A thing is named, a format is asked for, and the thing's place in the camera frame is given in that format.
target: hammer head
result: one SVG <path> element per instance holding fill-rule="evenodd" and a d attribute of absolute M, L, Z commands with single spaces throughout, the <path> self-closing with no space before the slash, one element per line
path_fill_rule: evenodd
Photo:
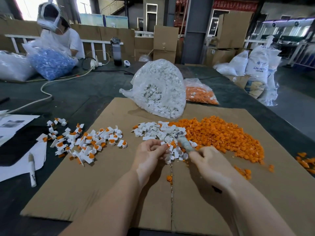
<path fill-rule="evenodd" d="M 184 135 L 184 133 L 182 131 L 179 131 L 175 134 L 175 138 L 178 139 L 180 135 Z"/>

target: dark green tabletop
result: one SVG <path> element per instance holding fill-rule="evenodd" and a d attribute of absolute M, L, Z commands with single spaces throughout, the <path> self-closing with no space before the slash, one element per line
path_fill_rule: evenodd
<path fill-rule="evenodd" d="M 85 77 L 53 82 L 44 89 L 53 94 L 53 100 L 36 103 L 16 114 L 40 115 L 41 117 L 30 123 L 32 125 L 45 126 L 48 120 L 59 117 L 69 121 L 69 127 L 72 129 L 77 123 L 84 123 L 84 128 L 88 129 L 113 98 L 123 97 L 119 93 L 120 88 L 125 90 L 132 88 L 130 81 L 133 75 L 122 71 L 103 72 L 100 70 L 123 69 L 135 73 L 143 64 L 138 62 L 129 68 L 118 68 L 110 62 Z M 246 109 L 292 156 L 301 151 L 315 155 L 314 142 L 310 138 L 214 69 L 183 65 L 179 66 L 179 69 L 184 78 L 199 78 L 202 83 L 210 86 L 220 103 L 218 107 Z M 80 71 L 82 70 L 79 68 L 74 70 L 75 73 Z M 0 105 L 0 110 L 12 110 L 45 98 L 46 95 L 40 91 L 43 83 L 45 82 L 21 84 L 0 82 L 0 99 L 10 97 L 8 102 Z M 62 158 L 55 157 L 54 152 L 54 149 L 47 148 L 46 162 L 42 169 L 36 171 L 37 187 L 31 188 L 29 176 L 26 174 L 0 182 L 0 235 L 58 235 L 69 224 L 69 222 L 19 215 L 62 161 Z M 133 229 L 130 234 L 136 235 L 139 231 Z M 161 233 L 147 230 L 141 230 L 140 234 L 161 235 Z"/>

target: red banner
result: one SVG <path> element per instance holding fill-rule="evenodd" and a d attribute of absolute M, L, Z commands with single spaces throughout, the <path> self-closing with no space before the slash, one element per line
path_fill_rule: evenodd
<path fill-rule="evenodd" d="M 257 10 L 257 1 L 242 1 L 242 0 L 215 0 L 212 8 L 230 11 L 252 11 Z"/>

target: hand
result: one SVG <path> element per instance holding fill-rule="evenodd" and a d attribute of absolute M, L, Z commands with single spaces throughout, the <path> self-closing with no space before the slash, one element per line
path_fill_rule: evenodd
<path fill-rule="evenodd" d="M 227 188 L 234 180 L 245 180 L 214 147 L 203 147 L 199 153 L 192 151 L 189 158 L 196 164 L 202 177 L 217 188 Z"/>
<path fill-rule="evenodd" d="M 138 146 L 131 170 L 137 172 L 141 189 L 147 184 L 159 158 L 165 158 L 166 153 L 167 144 L 161 145 L 161 141 L 156 139 L 149 139 Z"/>

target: gray floor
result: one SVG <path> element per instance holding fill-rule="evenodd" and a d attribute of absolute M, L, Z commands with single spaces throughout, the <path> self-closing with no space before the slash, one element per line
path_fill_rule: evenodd
<path fill-rule="evenodd" d="M 315 141 L 315 71 L 279 67 L 275 81 L 279 83 L 278 105 L 269 108 Z"/>

